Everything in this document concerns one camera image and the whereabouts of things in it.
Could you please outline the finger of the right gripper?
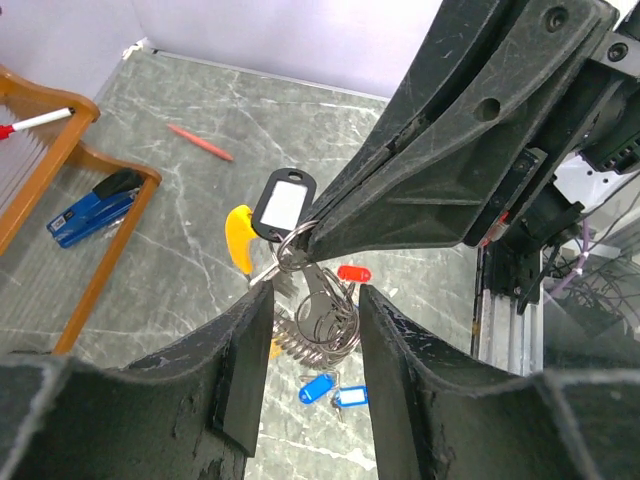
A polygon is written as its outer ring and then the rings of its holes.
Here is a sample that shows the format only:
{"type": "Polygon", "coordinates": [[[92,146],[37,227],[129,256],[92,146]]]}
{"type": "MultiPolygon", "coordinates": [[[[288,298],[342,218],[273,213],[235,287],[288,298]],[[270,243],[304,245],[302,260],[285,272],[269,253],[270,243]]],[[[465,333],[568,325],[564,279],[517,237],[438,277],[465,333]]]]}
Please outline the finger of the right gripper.
{"type": "Polygon", "coordinates": [[[511,1],[444,1],[409,69],[352,160],[314,203],[327,210],[413,142],[471,77],[511,1]]]}
{"type": "MultiPolygon", "coordinates": [[[[568,49],[595,49],[613,29],[618,10],[604,1],[511,1],[499,29],[561,32],[568,49]]],[[[439,248],[464,243],[462,170],[484,126],[473,115],[468,81],[413,142],[327,210],[310,209],[316,225],[306,251],[328,260],[361,251],[439,248]]]]}

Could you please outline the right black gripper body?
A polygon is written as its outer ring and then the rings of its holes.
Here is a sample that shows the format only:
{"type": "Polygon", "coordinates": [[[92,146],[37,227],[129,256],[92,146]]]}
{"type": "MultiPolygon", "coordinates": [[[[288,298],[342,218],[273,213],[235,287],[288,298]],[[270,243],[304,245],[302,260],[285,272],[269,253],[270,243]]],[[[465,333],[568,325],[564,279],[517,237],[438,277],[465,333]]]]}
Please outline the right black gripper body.
{"type": "Polygon", "coordinates": [[[530,295],[542,278],[534,256],[574,234],[585,207],[555,185],[562,159],[620,175],[638,166],[639,33],[568,49],[561,32],[489,29],[464,61],[484,129],[462,170],[462,240],[491,247],[492,292],[530,295]]]}

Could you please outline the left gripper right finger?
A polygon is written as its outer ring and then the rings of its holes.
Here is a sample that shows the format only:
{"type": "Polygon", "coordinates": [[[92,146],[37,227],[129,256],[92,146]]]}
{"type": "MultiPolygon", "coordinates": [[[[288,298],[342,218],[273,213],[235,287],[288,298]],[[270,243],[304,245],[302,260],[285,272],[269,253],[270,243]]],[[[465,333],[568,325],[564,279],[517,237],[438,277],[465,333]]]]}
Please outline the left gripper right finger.
{"type": "Polygon", "coordinates": [[[478,361],[359,294],[375,457],[382,479],[635,479],[639,373],[478,361]]]}

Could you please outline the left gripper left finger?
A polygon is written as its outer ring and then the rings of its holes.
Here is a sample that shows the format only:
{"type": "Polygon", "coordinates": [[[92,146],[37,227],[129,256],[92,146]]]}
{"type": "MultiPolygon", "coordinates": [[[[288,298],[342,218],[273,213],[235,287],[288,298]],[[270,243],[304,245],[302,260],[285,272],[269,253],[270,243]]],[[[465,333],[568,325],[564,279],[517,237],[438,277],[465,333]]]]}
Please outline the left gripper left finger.
{"type": "Polygon", "coordinates": [[[1,359],[5,479],[240,479],[255,454],[274,289],[123,368],[1,359]]]}

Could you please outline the black key tag key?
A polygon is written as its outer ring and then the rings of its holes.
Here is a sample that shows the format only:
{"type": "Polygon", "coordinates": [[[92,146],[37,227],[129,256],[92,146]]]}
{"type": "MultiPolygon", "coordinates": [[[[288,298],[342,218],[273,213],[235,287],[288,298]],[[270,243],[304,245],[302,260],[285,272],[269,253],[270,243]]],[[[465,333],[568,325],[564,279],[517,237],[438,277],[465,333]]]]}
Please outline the black key tag key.
{"type": "Polygon", "coordinates": [[[291,243],[303,232],[301,219],[313,202],[316,188],[315,179],[296,168],[281,168],[269,176],[251,214],[250,225],[258,237],[274,247],[274,260],[251,280],[251,287],[273,279],[282,269],[294,270],[299,255],[293,252],[291,243]]]}

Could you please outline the yellow keyring with keys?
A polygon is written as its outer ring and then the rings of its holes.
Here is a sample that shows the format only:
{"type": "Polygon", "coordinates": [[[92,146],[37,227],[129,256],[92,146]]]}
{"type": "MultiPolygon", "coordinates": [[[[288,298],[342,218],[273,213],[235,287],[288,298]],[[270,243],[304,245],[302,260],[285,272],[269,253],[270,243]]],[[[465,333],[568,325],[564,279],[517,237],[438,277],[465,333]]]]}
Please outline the yellow keyring with keys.
{"type": "Polygon", "coordinates": [[[227,215],[224,232],[234,265],[247,277],[250,289],[271,283],[277,294],[297,302],[292,310],[276,303],[272,347],[301,365],[324,370],[341,363],[360,342],[359,314],[353,300],[355,284],[307,259],[295,243],[316,223],[308,221],[270,246],[272,263],[260,273],[251,260],[251,243],[258,238],[253,211],[240,205],[227,215]]]}

